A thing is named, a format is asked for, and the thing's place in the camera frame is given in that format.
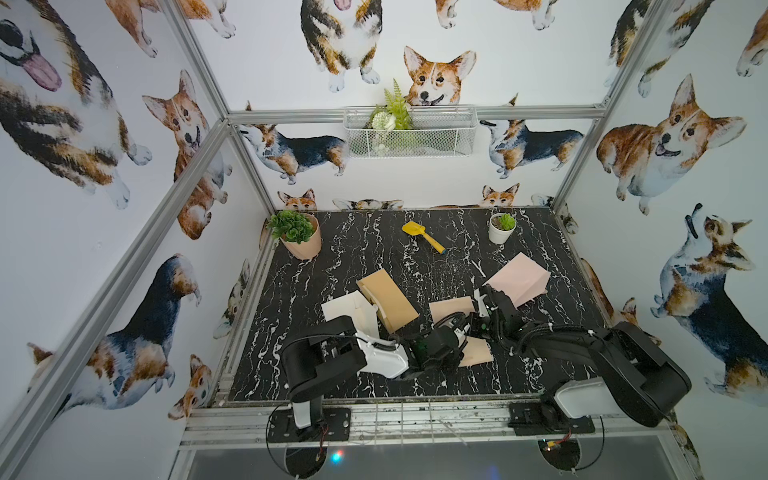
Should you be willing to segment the cream letter paper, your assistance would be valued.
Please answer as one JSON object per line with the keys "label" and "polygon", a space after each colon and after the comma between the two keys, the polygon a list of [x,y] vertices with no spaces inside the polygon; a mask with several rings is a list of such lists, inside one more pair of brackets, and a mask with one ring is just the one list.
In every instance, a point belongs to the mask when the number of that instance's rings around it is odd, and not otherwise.
{"label": "cream letter paper", "polygon": [[490,346],[486,340],[469,335],[469,324],[464,325],[463,320],[469,320],[470,314],[476,312],[476,308],[469,296],[435,301],[429,304],[433,323],[437,325],[443,319],[454,313],[462,313],[458,320],[449,320],[448,326],[458,334],[459,346],[462,358],[459,367],[472,367],[475,365],[490,363],[493,361]]}

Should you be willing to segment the pink envelope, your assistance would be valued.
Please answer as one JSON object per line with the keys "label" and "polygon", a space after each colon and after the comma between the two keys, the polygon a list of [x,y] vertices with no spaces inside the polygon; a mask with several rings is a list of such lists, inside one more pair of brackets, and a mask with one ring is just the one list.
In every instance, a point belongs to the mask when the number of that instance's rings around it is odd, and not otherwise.
{"label": "pink envelope", "polygon": [[515,307],[543,295],[551,273],[523,253],[518,253],[503,268],[486,281],[496,291],[504,293]]}

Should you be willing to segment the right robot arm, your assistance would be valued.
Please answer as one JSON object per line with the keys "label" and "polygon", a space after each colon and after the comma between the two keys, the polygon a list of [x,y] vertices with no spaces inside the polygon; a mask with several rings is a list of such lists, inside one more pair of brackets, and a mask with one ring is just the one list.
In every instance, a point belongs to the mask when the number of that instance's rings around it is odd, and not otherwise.
{"label": "right robot arm", "polygon": [[514,355],[581,364],[596,374],[545,392],[547,412],[569,419],[622,414],[652,428],[692,388],[683,369],[631,323],[589,329],[529,321],[506,294],[489,285],[476,289],[474,298],[478,307],[474,333]]}

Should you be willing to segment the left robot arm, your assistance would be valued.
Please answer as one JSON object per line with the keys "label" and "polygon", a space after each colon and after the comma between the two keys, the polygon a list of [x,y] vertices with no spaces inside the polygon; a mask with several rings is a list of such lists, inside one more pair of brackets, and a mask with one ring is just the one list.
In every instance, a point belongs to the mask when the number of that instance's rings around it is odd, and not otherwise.
{"label": "left robot arm", "polygon": [[469,331],[470,316],[454,312],[424,335],[383,340],[359,330],[350,316],[342,315],[286,341],[280,365],[296,429],[321,427],[324,395],[360,372],[411,380],[458,366]]}

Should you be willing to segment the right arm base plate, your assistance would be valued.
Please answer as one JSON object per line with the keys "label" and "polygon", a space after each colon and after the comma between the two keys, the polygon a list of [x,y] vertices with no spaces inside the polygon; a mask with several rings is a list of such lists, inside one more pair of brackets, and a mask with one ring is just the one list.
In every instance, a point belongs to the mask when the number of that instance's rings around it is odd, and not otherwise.
{"label": "right arm base plate", "polygon": [[596,431],[590,417],[570,418],[554,403],[512,402],[508,410],[508,426],[520,436],[565,436]]}

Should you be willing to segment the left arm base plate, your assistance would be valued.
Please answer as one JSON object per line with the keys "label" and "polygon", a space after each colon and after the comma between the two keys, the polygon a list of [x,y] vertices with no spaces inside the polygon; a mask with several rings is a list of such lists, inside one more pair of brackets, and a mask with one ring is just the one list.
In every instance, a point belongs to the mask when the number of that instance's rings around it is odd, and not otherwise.
{"label": "left arm base plate", "polygon": [[268,419],[266,440],[269,443],[347,441],[350,437],[351,410],[323,408],[320,412],[276,410]]}

